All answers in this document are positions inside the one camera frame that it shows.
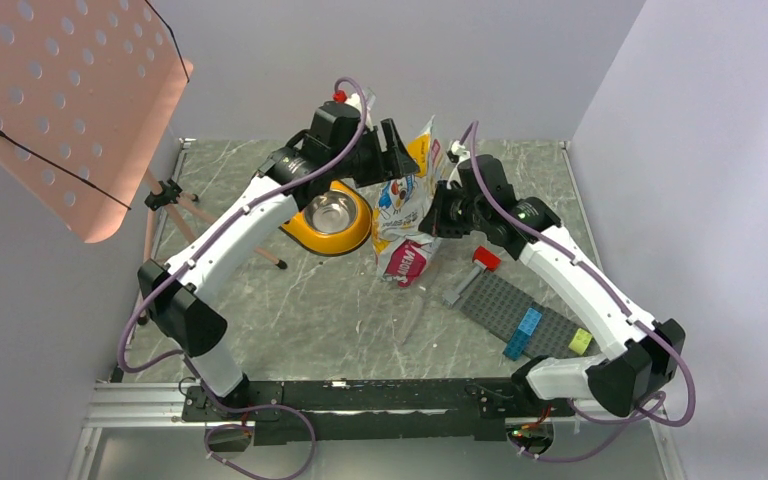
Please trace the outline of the cat food bag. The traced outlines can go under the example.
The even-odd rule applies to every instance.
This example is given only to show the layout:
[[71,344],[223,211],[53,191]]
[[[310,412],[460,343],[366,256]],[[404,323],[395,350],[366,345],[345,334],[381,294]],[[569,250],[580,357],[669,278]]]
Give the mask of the cat food bag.
[[408,287],[427,270],[441,241],[419,231],[429,213],[437,183],[448,173],[446,145],[429,120],[407,151],[419,171],[386,182],[373,208],[371,240],[376,275]]

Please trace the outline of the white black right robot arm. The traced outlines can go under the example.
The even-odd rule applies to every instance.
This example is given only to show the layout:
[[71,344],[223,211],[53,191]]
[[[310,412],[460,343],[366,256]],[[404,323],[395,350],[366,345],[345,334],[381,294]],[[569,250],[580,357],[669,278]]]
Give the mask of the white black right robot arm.
[[531,416],[553,400],[594,400],[608,413],[628,417],[682,375],[687,407],[675,423],[688,423],[696,385],[681,356],[684,328],[674,319],[657,320],[622,294],[547,203],[516,196],[500,160],[480,155],[459,163],[456,172],[454,181],[437,183],[420,231],[450,239],[483,233],[547,283],[600,349],[587,357],[541,355],[520,367],[511,377],[514,407]]

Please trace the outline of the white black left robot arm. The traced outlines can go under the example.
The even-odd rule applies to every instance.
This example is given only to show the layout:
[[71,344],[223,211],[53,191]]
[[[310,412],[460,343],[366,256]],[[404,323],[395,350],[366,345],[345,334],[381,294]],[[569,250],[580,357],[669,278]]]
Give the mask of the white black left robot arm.
[[227,320],[212,306],[228,277],[264,240],[325,194],[336,180],[359,187],[418,172],[393,119],[369,126],[365,108],[327,101],[308,128],[271,152],[240,197],[194,242],[137,278],[147,317],[179,348],[224,420],[249,406],[249,379],[226,340]]

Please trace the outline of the yellow double pet bowl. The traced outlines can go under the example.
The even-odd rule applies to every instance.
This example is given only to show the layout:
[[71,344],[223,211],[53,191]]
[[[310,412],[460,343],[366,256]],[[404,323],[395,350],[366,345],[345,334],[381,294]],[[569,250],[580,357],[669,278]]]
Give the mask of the yellow double pet bowl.
[[372,231],[372,207],[354,188],[333,181],[330,189],[280,226],[310,253],[339,257],[361,248]]

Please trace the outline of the grey lego baseplate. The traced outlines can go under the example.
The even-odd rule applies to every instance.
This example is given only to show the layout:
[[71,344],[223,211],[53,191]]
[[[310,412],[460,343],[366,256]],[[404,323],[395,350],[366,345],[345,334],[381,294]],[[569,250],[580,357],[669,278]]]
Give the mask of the grey lego baseplate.
[[599,347],[589,331],[493,273],[473,281],[457,308],[504,343],[512,361],[549,356],[557,359],[595,355]]

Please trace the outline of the blue lego brick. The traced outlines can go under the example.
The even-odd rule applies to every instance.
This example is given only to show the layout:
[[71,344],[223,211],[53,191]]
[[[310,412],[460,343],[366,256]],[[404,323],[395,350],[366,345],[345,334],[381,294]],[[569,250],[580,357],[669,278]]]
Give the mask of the blue lego brick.
[[523,355],[541,319],[542,313],[540,311],[529,308],[507,342],[503,350],[503,356],[509,360],[519,359]]

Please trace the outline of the yellow-green lego brick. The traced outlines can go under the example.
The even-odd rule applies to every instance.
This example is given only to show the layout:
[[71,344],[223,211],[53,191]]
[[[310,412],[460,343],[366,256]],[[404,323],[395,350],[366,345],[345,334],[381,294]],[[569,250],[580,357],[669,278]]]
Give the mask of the yellow-green lego brick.
[[587,330],[579,328],[570,340],[568,349],[578,356],[584,356],[592,341],[592,334]]

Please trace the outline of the pink perforated music stand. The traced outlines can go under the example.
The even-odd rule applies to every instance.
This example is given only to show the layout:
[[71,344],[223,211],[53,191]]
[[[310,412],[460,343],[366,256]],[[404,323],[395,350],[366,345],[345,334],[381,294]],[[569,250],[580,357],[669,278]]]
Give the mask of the pink perforated music stand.
[[195,76],[154,1],[0,1],[0,324],[132,306]]

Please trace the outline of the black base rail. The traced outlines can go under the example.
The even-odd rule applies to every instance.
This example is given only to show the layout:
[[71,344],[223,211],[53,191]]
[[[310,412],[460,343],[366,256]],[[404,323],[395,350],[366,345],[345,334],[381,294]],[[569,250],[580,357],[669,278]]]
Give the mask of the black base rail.
[[564,400],[532,400],[507,377],[253,381],[251,413],[215,406],[198,385],[182,389],[186,423],[253,425],[257,446],[290,442],[470,437],[503,441],[509,427],[572,416]]

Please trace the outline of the aluminium frame rail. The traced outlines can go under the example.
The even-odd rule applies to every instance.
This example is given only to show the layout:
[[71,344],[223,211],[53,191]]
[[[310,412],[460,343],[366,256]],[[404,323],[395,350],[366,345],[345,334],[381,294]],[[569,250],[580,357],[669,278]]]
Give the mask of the aluminium frame rail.
[[73,456],[71,479],[682,479],[670,432],[644,422],[628,427],[588,460],[551,464],[519,456],[505,442],[462,438],[319,439],[251,446],[208,457],[208,423],[185,422],[174,383],[100,384]]

